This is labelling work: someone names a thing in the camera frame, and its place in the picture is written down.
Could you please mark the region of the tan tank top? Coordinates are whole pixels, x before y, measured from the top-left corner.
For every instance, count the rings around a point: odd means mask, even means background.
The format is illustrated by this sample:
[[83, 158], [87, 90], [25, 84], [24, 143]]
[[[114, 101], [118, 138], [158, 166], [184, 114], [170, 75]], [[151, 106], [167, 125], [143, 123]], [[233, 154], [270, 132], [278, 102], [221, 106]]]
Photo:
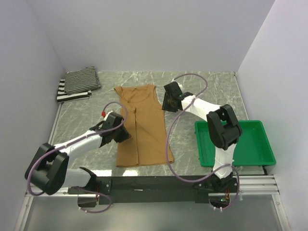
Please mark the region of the tan tank top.
[[131, 137], [117, 146], [117, 167], [164, 165], [174, 162], [170, 148], [166, 147], [165, 114], [158, 101], [156, 85], [114, 88], [119, 101], [127, 109], [124, 127]]

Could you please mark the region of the thin striped black tank top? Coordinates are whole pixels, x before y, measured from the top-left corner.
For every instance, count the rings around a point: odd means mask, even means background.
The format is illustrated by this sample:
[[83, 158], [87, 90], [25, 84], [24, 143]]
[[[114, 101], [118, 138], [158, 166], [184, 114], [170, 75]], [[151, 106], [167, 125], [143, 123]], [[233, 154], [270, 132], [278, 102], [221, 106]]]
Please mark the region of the thin striped black tank top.
[[101, 84], [94, 66], [75, 72], [67, 72], [64, 75], [64, 90], [67, 94], [97, 90], [100, 87]]

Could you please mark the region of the wide striped black white tank top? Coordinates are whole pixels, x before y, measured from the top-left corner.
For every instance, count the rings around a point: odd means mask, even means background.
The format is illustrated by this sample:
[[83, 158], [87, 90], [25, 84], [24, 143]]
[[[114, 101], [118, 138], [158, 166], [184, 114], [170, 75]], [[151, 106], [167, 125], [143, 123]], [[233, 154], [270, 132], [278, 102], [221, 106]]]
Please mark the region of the wide striped black white tank top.
[[61, 79], [59, 83], [58, 91], [57, 91], [57, 97], [56, 97], [56, 100], [58, 103], [88, 99], [90, 96], [92, 96], [91, 90], [82, 92], [82, 93], [67, 94], [66, 91], [64, 90], [64, 84], [65, 84], [65, 80]]

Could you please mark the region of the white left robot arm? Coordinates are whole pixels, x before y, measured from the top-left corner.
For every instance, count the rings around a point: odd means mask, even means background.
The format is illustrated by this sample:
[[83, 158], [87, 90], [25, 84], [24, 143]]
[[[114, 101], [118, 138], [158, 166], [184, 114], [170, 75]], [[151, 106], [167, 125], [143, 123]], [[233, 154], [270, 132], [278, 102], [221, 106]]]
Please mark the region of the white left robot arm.
[[121, 143], [130, 138], [124, 127], [127, 117], [109, 112], [97, 125], [69, 141], [42, 144], [25, 173], [28, 191], [39, 196], [55, 194], [67, 178], [69, 158], [98, 149], [112, 140]]

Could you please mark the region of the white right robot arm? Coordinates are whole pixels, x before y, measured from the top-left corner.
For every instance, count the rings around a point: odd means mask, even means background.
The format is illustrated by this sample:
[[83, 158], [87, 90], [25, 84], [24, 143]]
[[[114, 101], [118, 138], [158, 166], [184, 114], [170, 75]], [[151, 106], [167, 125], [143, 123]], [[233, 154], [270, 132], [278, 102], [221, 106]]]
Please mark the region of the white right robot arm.
[[183, 93], [175, 81], [165, 85], [164, 89], [162, 109], [169, 112], [189, 112], [206, 121], [210, 140], [215, 147], [212, 172], [197, 180], [188, 180], [177, 175], [166, 154], [167, 164], [173, 175], [183, 182], [206, 186], [212, 192], [223, 192], [227, 188], [238, 186], [238, 180], [233, 177], [233, 155], [243, 132], [233, 108], [229, 104], [220, 106], [209, 103], [190, 92]]

